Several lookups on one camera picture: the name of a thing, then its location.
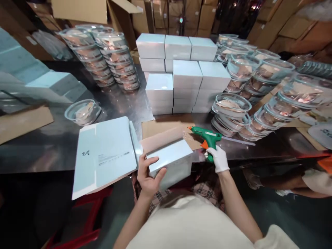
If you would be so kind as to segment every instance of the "cardboard sheet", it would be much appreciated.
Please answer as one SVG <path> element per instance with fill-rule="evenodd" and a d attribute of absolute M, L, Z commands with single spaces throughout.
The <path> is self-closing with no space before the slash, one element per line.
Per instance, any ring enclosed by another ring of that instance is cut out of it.
<path fill-rule="evenodd" d="M 53 123 L 48 107 L 32 106 L 0 117 L 0 144 Z"/>
<path fill-rule="evenodd" d="M 167 116 L 156 120 L 151 120 L 148 122 L 142 123 L 142 135 L 143 139 L 156 135 L 158 133 L 167 131 L 169 129 L 173 129 L 176 127 L 182 127 L 184 133 L 184 140 L 188 143 L 189 147 L 192 150 L 200 149 L 201 148 L 201 141 L 197 141 L 195 137 L 192 136 L 192 131 L 189 130 L 188 126 L 195 126 L 193 119 L 190 113 L 180 114 L 180 115 L 173 115 Z"/>

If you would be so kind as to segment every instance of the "floor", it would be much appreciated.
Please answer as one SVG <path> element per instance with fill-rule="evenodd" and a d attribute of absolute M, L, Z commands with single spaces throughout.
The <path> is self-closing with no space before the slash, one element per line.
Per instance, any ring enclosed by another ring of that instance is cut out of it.
<path fill-rule="evenodd" d="M 309 199 L 295 195 L 281 197 L 272 189 L 250 189 L 241 171 L 233 172 L 232 175 L 264 234 L 271 224 L 276 224 L 301 249 L 332 248 L 332 198 Z M 114 184 L 113 194 L 106 202 L 101 235 L 84 248 L 112 248 L 134 206 L 132 195 L 129 178 Z"/>

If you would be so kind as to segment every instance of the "white plastic bag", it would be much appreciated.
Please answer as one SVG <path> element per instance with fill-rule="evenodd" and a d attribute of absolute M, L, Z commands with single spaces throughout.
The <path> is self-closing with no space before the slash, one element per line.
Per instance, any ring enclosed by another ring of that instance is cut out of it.
<path fill-rule="evenodd" d="M 61 61 L 73 58 L 68 47 L 52 34 L 39 30 L 32 36 L 53 58 Z"/>

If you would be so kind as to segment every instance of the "label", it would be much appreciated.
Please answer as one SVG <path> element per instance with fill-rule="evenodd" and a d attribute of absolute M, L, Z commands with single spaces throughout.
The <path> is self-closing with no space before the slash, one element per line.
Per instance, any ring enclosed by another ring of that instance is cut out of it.
<path fill-rule="evenodd" d="M 26 36 L 26 38 L 28 39 L 29 42 L 32 43 L 32 45 L 37 45 L 37 44 L 38 44 L 38 43 L 37 43 L 35 40 L 33 40 L 30 36 Z"/>
<path fill-rule="evenodd" d="M 205 132 L 205 134 L 208 134 L 208 135 L 212 135 L 212 136 L 214 136 L 214 137 L 216 137 L 217 135 L 216 134 L 214 134 L 214 133 L 211 133 L 211 132 Z"/>

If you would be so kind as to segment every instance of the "person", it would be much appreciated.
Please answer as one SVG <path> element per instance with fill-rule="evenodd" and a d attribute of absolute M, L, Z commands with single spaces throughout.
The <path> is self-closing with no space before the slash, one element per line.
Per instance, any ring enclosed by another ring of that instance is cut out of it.
<path fill-rule="evenodd" d="M 149 165 L 159 158 L 146 159 L 143 154 L 138 168 L 142 191 L 114 249 L 298 248 L 276 225 L 263 237 L 230 174 L 225 151 L 217 146 L 208 152 L 213 155 L 227 215 L 203 197 L 179 191 L 169 194 L 148 217 L 150 202 L 167 169 L 161 169 L 155 179 L 149 177 Z"/>
<path fill-rule="evenodd" d="M 325 171 L 308 169 L 304 173 L 296 171 L 287 172 L 280 176 L 260 178 L 250 169 L 243 169 L 243 174 L 251 189 L 269 187 L 276 190 L 280 196 L 290 193 L 310 198 L 326 198 L 332 196 L 332 178 Z"/>

